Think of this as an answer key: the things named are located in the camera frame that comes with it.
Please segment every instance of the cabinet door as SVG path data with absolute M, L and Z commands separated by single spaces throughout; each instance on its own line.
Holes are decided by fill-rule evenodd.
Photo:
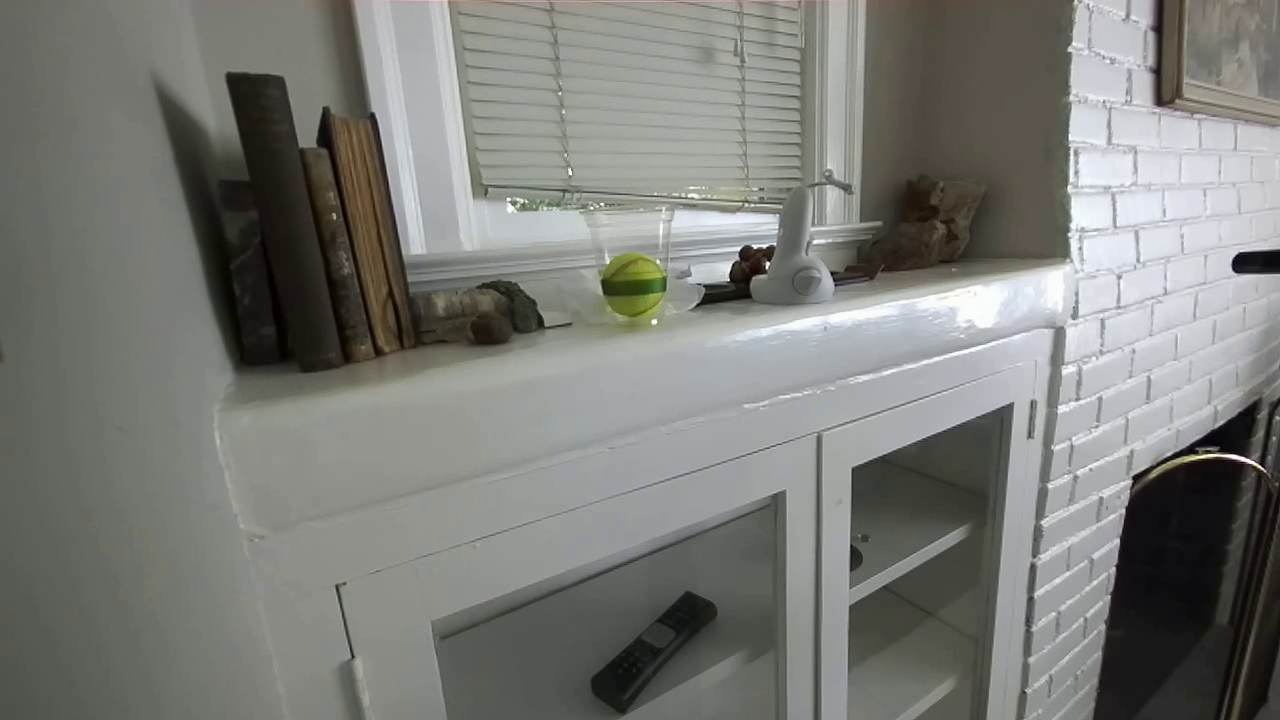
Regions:
M 592 677 L 681 591 L 717 621 L 629 715 L 812 715 L 812 528 L 809 441 L 351 579 L 364 715 L 610 720 Z
M 966 383 L 822 436 L 830 720 L 1016 715 L 1034 405 Z

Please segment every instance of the old book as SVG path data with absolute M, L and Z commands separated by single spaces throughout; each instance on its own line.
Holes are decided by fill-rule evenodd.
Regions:
M 262 232 L 286 318 L 286 339 L 299 367 L 337 367 L 337 338 L 311 198 L 295 150 L 287 86 L 280 75 L 228 72 L 242 150 L 262 203 Z
M 369 127 L 372 127 L 369 116 L 342 116 L 324 107 L 319 150 L 332 152 L 337 190 L 348 210 L 351 257 L 364 289 L 372 348 L 388 357 L 403 348 L 403 331 L 400 331 L 397 291 L 391 291 L 388 257 L 384 257 L 384 229 L 378 218 L 380 210 L 372 198 L 378 179 L 361 141 Z
M 318 232 L 319 232 L 319 251 L 324 251 L 324 272 L 329 272 L 337 338 L 344 339 L 348 362 L 372 362 L 378 348 L 372 348 L 372 330 L 369 330 L 369 312 L 364 312 L 364 289 L 361 289 L 351 238 L 348 238 L 348 213 L 337 191 L 329 150 L 306 150 L 306 172 L 310 172 L 310 190 L 311 190 L 311 213 L 318 213 Z
M 219 221 L 219 267 L 228 284 L 228 312 L 237 323 L 237 357 L 244 365 L 286 362 L 286 331 L 272 298 L 277 289 L 250 179 L 219 186 Z
M 391 186 L 388 186 L 384 141 L 380 141 L 380 127 L 378 127 L 378 116 L 364 116 L 361 127 L 364 127 L 361 131 L 364 166 L 369 166 L 369 179 L 372 179 L 372 213 L 378 213 L 380 248 L 384 248 L 384 263 L 388 263 L 388 284 L 391 284 L 391 312 L 397 312 L 397 323 L 400 323 L 400 344 L 413 348 L 416 344 L 416 323 L 413 323 L 403 245 L 400 245 L 400 229 L 397 229 L 397 203 L 391 203 Z

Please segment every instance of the figurine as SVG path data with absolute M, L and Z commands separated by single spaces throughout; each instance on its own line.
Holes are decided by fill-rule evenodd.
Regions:
M 743 245 L 730 267 L 730 284 L 736 289 L 736 298 L 754 298 L 754 278 L 766 278 L 774 262 L 774 245 L 770 248 L 754 248 Z
M 985 190 L 950 190 L 936 177 L 910 179 L 902 221 L 888 238 L 866 245 L 855 257 L 866 267 L 930 267 L 958 263 L 973 245 L 973 221 L 985 203 Z
M 539 331 L 535 301 L 512 281 L 490 281 L 463 291 L 413 291 L 422 344 L 507 344 L 512 331 Z

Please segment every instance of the remote control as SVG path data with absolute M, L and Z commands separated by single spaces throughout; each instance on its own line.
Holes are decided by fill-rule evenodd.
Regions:
M 618 651 L 596 677 L 592 693 L 613 709 L 629 711 L 643 685 L 717 621 L 717 603 L 684 591 L 662 621 L 654 621 L 624 651 Z

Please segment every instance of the window blinds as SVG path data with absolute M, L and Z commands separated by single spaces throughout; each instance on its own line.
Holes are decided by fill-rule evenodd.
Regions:
M 480 198 L 782 203 L 802 0 L 454 0 Z

